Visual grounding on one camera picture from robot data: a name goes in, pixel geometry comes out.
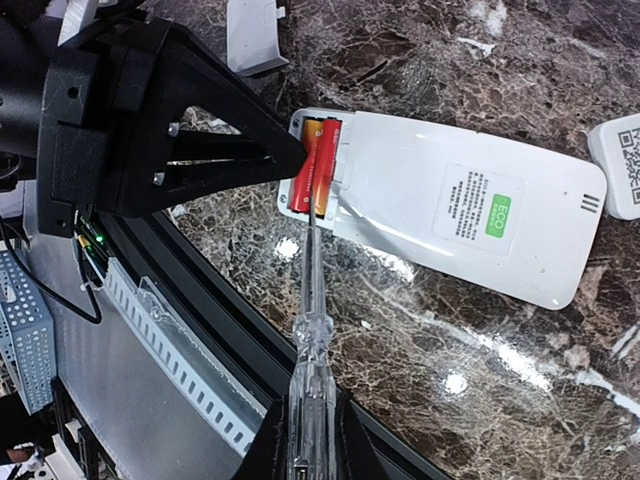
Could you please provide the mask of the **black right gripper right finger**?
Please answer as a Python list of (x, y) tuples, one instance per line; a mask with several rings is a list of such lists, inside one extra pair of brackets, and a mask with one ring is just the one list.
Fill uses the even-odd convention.
[(335, 411), (337, 478), (389, 480), (352, 405), (349, 391), (341, 391)]

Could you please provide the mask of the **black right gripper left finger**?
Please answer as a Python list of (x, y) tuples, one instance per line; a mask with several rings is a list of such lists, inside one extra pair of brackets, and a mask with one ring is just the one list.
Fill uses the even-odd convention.
[(288, 400), (276, 399), (232, 479), (286, 480), (288, 434)]

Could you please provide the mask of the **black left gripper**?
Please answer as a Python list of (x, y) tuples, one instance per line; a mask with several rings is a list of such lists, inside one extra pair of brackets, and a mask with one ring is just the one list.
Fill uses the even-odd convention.
[[(190, 107), (235, 133), (170, 135)], [(116, 153), (127, 164), (110, 176)], [(187, 28), (100, 20), (56, 48), (45, 77), (38, 230), (69, 238), (80, 206), (138, 218), (291, 178), (305, 159), (277, 115)]]

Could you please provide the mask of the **white remote with green buttons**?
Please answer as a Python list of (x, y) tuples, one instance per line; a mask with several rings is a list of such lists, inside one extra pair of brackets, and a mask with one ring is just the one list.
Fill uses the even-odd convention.
[(598, 166), (363, 111), (303, 108), (289, 130), (326, 119), (341, 129), (320, 227), (548, 310), (573, 300), (607, 193)]

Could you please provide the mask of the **white KT-16 remote control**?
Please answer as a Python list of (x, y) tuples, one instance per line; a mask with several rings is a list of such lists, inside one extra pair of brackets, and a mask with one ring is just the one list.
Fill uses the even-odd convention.
[(607, 179), (606, 211), (620, 220), (639, 219), (639, 114), (593, 128), (587, 143)]

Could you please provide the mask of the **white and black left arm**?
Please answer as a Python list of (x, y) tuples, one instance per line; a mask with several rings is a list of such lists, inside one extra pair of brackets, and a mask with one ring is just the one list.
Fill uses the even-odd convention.
[(62, 40), (46, 10), (1, 5), (1, 190), (35, 182), (41, 233), (300, 171), (301, 142), (186, 27), (122, 1)]

